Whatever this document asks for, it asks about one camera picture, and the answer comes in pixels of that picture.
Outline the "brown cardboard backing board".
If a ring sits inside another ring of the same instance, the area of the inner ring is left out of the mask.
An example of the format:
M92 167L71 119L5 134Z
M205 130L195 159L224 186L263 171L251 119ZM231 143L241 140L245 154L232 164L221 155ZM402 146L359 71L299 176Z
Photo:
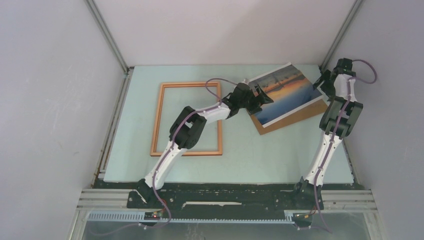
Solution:
M327 108L328 105L325 103L324 100L321 99L281 120L278 120L277 122L267 127L263 127L254 115L251 115L250 118L254 126L256 127L258 133L260 135L265 135L278 129L317 116L319 114L323 114L327 110Z

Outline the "sunset photo print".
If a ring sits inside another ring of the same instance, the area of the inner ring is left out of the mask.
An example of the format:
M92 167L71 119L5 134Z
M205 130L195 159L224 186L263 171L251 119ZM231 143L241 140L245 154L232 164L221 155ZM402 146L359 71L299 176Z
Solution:
M325 97L313 83L290 62L276 69L249 79L249 87L259 85L264 94L274 103L261 106L262 111L252 114L263 127L273 123L319 101Z

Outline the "wooden picture frame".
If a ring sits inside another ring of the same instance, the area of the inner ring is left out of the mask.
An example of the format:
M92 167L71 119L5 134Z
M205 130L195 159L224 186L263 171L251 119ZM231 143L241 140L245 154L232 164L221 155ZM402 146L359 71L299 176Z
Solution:
M159 94L157 98L157 107L155 112L155 120L153 127L153 134L151 139L150 156L160 157L162 152L157 151L159 130L162 117L163 101L166 88L206 88L216 87L216 94L221 97L221 84L218 81L211 81L209 83L202 81L190 81L190 82L163 82L160 84ZM215 151L187 151L183 157L194 157L194 156L222 156L223 155L223 133L222 133L222 121L217 122L217 150Z

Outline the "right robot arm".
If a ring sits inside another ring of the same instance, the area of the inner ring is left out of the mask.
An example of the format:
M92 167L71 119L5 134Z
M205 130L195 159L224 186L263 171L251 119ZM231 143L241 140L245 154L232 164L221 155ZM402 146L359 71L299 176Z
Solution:
M291 194L291 204L297 209L321 207L324 176L337 147L352 132L363 104L355 97L356 73L353 60L340 58L333 70L324 71L313 84L329 100L320 122L321 140L309 170L302 176Z

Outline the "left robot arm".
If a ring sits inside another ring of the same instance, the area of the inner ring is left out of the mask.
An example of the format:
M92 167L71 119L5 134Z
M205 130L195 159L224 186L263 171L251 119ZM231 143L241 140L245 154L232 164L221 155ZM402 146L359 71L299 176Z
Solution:
M201 138L206 125L226 120L236 115L239 110L246 109L255 114L262 111L262 106L273 103L259 85L251 88L247 83L237 83L232 92L225 97L217 98L217 103L195 109L186 106L180 112L169 130L166 148L153 169L135 188L139 194L138 201L145 208L153 208L158 202L160 190L177 158L192 149Z

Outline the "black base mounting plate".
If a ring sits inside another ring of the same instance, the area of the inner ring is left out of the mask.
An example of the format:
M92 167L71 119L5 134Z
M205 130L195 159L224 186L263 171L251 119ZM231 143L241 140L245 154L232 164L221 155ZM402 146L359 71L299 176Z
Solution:
M301 209L293 201L296 184L165 183L149 203L136 191L129 192L128 209L160 209L164 217L201 220L281 220L288 210Z

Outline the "right corner aluminium post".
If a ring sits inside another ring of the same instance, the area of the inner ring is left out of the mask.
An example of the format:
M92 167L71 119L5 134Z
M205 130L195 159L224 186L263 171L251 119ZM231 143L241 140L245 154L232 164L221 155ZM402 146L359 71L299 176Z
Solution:
M355 17L358 15L362 5L364 4L365 0L355 0L353 5L351 6L349 12L347 13L340 29L338 30L329 50L327 51L321 65L319 66L320 71L324 71L327 69L331 59L335 55L337 49L340 46L340 43L342 42L343 38L345 37L347 31L349 30L352 22L354 21Z

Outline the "corner aluminium post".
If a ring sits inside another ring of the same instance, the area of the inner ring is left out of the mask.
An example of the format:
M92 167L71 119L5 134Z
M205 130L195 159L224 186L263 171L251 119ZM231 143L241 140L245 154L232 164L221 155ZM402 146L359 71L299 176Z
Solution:
M102 16L102 13L96 4L95 0L84 0L84 3L86 4L89 12L91 13L98 29L100 30L101 34L103 35L107 45L109 46L110 50L112 51L114 57L116 58L119 66L123 70L125 74L129 72L130 67L124 60L124 57L104 19Z
M343 38L345 37L347 31L349 30L352 22L354 21L355 17L358 15L362 5L364 4L365 0L355 0L353 5L351 6L349 12L347 13L340 29L338 30L329 50L327 51L321 65L319 66L320 71L324 71L327 69L331 59L335 55L337 49L340 46L340 43L342 42Z

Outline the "left corner aluminium post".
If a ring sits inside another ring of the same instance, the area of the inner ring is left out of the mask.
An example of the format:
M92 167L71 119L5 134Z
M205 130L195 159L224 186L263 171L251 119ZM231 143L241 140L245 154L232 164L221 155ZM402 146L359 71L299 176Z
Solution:
M101 34L103 35L107 45L109 46L110 50L112 51L114 57L116 58L119 66L123 70L125 74L129 72L130 67L124 60L124 57L104 19L102 16L102 13L96 4L95 0L84 0L84 3L86 4L89 12L91 13L98 29L100 30Z

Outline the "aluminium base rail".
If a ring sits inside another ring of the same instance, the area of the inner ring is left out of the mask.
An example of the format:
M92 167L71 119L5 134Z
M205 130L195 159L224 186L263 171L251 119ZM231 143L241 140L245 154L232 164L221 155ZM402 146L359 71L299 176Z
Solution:
M85 219L92 211L112 212L146 212L145 217L149 219L164 217L161 209L134 209L127 208L130 189L85 189L81 192L77 203L77 210L84 212ZM375 213L377 206L370 190L324 190L321 193L323 210L287 210L285 215L293 214L292 220L298 223L301 220L309 221L312 217L318 217L320 213Z

